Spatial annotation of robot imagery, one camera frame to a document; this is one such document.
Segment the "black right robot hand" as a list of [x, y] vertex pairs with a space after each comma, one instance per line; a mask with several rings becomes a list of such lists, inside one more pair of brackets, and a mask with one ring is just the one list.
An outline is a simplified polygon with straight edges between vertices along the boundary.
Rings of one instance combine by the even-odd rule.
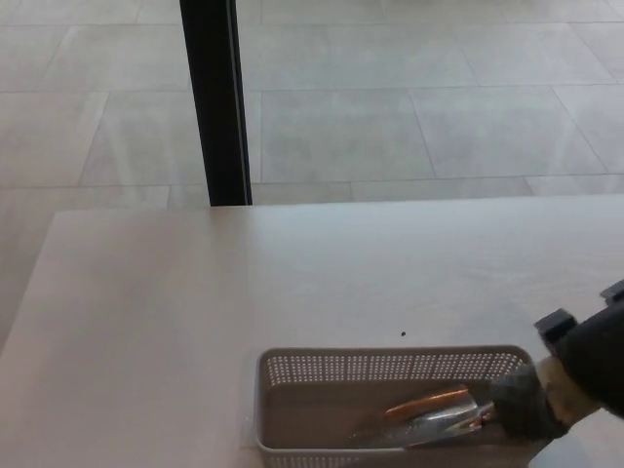
[[535, 365], [538, 380], [568, 427], [599, 409], [623, 416], [623, 283], [601, 298], [604, 309], [583, 322], [560, 308], [534, 324], [550, 353]]

